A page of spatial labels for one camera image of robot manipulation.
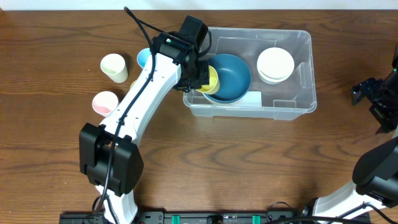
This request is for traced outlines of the cream plastic cup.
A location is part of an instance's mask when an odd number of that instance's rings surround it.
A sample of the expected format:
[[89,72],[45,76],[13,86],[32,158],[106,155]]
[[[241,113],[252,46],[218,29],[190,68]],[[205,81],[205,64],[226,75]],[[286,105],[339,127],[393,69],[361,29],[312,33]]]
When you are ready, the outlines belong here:
[[103,57],[100,69],[115,83],[125,82],[128,78],[125,59],[119,54],[108,54]]

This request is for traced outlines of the small yellow bowl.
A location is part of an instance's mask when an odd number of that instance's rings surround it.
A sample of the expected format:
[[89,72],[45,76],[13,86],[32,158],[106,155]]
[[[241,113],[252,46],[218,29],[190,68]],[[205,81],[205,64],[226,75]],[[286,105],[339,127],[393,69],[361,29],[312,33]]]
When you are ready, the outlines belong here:
[[283,82],[283,81],[285,81],[286,79],[288,79],[288,77],[285,77],[285,78],[281,78],[281,79],[276,80],[276,79],[273,79],[273,78],[270,78],[270,77],[267,77],[267,76],[261,75],[261,74],[259,74],[259,77],[260,77],[260,79],[261,79],[263,82],[265,82],[265,83],[267,83],[267,84],[270,84],[270,85],[276,85],[276,84],[278,84],[278,83],[280,83],[280,82]]

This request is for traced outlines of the light blue plastic cup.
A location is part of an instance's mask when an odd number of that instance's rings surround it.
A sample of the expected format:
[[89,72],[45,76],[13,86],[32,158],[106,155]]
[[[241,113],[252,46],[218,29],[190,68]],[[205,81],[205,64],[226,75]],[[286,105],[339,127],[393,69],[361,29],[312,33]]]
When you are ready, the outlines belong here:
[[147,58],[151,55],[150,48],[142,49],[137,55],[137,64],[143,69],[146,65]]

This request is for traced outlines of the pink plastic cup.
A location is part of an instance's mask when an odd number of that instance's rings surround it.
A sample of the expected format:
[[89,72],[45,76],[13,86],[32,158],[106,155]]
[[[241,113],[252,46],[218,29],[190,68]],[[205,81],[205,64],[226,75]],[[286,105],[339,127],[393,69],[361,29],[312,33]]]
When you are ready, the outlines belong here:
[[118,97],[111,91],[102,91],[98,93],[92,100],[93,110],[101,116],[109,116],[119,104]]

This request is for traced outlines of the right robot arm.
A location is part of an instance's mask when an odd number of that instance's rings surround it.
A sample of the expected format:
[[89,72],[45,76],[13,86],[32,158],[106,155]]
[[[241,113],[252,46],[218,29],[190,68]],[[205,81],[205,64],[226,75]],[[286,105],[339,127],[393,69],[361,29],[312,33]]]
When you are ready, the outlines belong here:
[[[350,89],[351,102],[363,98],[371,102],[369,111],[380,124],[378,134],[397,131],[397,50],[392,71],[385,79],[369,78]],[[363,154],[356,163],[352,180],[326,197],[316,199],[303,213],[326,217],[320,223],[347,223],[374,210],[397,206],[397,134],[384,144]]]

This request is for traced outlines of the small white bowl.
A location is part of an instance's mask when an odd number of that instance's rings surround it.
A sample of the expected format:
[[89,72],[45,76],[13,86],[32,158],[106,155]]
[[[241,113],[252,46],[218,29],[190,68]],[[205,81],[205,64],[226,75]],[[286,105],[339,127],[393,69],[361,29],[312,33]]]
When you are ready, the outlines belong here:
[[271,47],[265,49],[257,58],[257,71],[273,79],[290,77],[295,69],[295,62],[288,51]]

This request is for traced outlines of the large dark blue bowl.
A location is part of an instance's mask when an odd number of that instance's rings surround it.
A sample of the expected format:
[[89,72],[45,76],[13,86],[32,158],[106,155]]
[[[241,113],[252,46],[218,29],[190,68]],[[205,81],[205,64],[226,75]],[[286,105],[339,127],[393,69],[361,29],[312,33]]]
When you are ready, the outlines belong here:
[[213,104],[229,105],[242,100],[248,90],[239,88],[219,89],[215,94],[203,93],[203,96]]

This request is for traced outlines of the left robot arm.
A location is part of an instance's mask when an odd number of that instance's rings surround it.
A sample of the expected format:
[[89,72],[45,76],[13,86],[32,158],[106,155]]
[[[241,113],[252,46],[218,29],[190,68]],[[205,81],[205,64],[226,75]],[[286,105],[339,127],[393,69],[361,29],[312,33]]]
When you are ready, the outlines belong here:
[[171,90],[189,92],[210,82],[209,65],[201,57],[205,23],[187,16],[179,31],[161,32],[149,40],[150,57],[134,86],[101,124],[87,123],[79,135],[80,171],[100,192],[93,213],[109,223],[132,223],[137,206],[133,188],[144,169],[139,152],[142,135],[154,112]]

